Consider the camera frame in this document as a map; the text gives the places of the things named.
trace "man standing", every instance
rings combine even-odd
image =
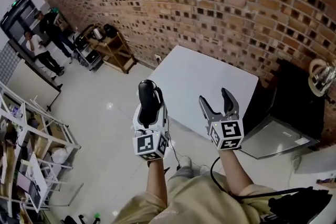
[[[36,13],[35,17],[40,21],[40,31],[41,33],[46,32],[50,37],[51,41],[64,53],[64,55],[70,58],[70,63],[72,63],[72,55],[68,52],[66,47],[67,45],[72,51],[75,50],[74,44],[62,33],[62,30],[54,25],[56,18],[56,13],[47,13],[44,15],[40,10]]]
[[[51,57],[50,52],[42,44],[42,39],[38,35],[32,35],[31,32],[25,32],[25,38],[27,39],[27,48],[32,51],[36,58],[52,72],[58,76],[64,74],[64,67],[59,66],[56,60]]]

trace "black shirt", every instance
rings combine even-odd
[[[57,36],[58,34],[62,33],[62,30],[54,25],[55,18],[57,13],[47,13],[43,19],[40,21],[40,31],[41,33],[46,32],[50,38]]]

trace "black bag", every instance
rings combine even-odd
[[[110,38],[113,38],[117,35],[118,30],[116,30],[112,25],[105,24],[104,25],[104,31],[106,35]]]

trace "black pants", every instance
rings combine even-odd
[[[38,54],[36,58],[46,66],[46,68],[49,68],[52,72],[59,74],[61,72],[59,64],[56,62],[56,60],[51,57],[50,52],[46,51],[42,54]]]
[[[64,44],[67,45],[70,48],[70,50],[72,50],[72,51],[74,51],[76,47],[74,46],[74,44],[63,33],[59,33],[57,36],[53,36],[51,38],[51,40],[64,53],[64,55],[66,57],[68,57],[68,58],[71,57],[71,54],[66,49],[66,47],[64,46]]]

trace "black and white marker cube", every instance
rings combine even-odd
[[[134,152],[145,161],[164,157],[168,139],[161,132],[153,132],[133,138]]]
[[[218,150],[234,150],[244,138],[242,120],[213,122],[209,136]]]

